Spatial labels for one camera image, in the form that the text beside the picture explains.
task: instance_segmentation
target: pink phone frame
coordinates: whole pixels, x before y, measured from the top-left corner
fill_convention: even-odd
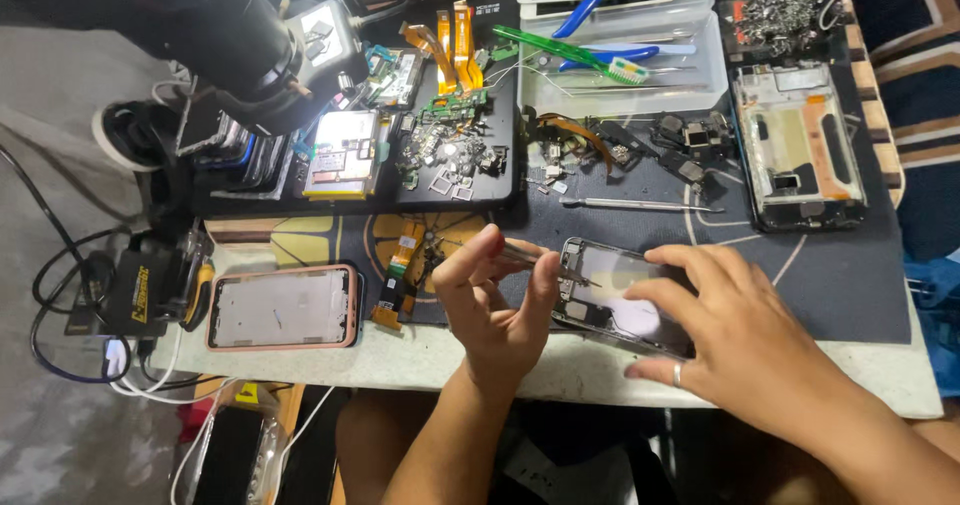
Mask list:
[[[254,276],[274,276],[277,274],[298,274],[301,272],[312,272],[314,270],[330,270],[334,268],[342,268],[346,270],[347,273],[347,283],[348,283],[348,292],[346,298],[349,301],[346,311],[346,335],[343,337],[342,341],[335,343],[290,343],[284,345],[242,345],[239,347],[214,347],[210,345],[210,332],[213,327],[213,311],[214,304],[217,300],[216,293],[220,283],[224,280],[231,280],[234,278],[250,278]],[[213,290],[210,291],[210,311],[207,315],[209,318],[206,321],[206,332],[203,337],[203,345],[206,346],[208,351],[275,351],[282,349],[331,349],[335,347],[347,347],[354,343],[354,339],[357,336],[357,271],[350,265],[322,265],[322,266],[305,266],[302,268],[284,268],[283,270],[275,270],[273,272],[246,272],[243,274],[224,274],[223,276],[217,278],[216,282],[213,285]]]

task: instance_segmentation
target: white table surface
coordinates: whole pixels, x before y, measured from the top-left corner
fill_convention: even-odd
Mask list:
[[[226,250],[213,255],[217,273],[273,270],[270,250]],[[379,290],[377,282],[369,289]],[[184,334],[175,368],[247,379],[339,387],[437,390],[456,368],[464,349],[447,328],[404,325],[396,332],[366,321],[354,347],[257,352],[211,352],[204,343],[206,324]],[[943,415],[933,370],[913,303],[912,343],[881,344],[819,341],[839,366],[901,416]],[[173,329],[150,360],[166,367]],[[524,398],[643,407],[712,407],[677,388],[623,377],[624,368],[642,355],[580,334],[551,334],[539,363],[520,386]]]

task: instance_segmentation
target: silver ring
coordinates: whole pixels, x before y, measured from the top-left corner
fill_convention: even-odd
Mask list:
[[[673,366],[673,386],[680,388],[680,371],[684,369],[684,365],[677,363]]]

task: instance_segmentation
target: transparent plastic box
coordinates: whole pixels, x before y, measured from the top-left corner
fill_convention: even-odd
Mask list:
[[[720,28],[712,7],[714,0],[673,0],[649,7],[593,12],[564,40],[573,45],[659,44],[654,40],[673,38],[667,45],[695,45],[696,53],[692,55],[659,54],[638,62],[654,70],[643,85],[663,88],[598,90],[598,87],[623,84],[595,70],[558,73],[557,66],[562,59],[548,56],[550,60],[546,61],[543,54],[539,54],[525,61],[524,66],[546,73],[567,94],[533,70],[519,69],[517,102],[533,106],[538,113],[559,113],[572,118],[710,109],[726,94],[728,87]],[[564,19],[522,20],[520,28],[549,38]],[[534,47],[521,45],[520,59],[536,51]]]

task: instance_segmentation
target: sim tray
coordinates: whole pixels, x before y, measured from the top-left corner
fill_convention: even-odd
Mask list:
[[[453,199],[460,199],[461,201],[470,201],[474,199],[474,191],[466,186],[455,186],[453,188],[453,194],[450,195]]]
[[[450,192],[450,189],[453,188],[453,183],[444,178],[444,175],[447,174],[447,168],[444,167],[437,172],[437,176],[433,177],[433,182],[430,183],[429,190],[439,193],[440,195],[447,195]]]

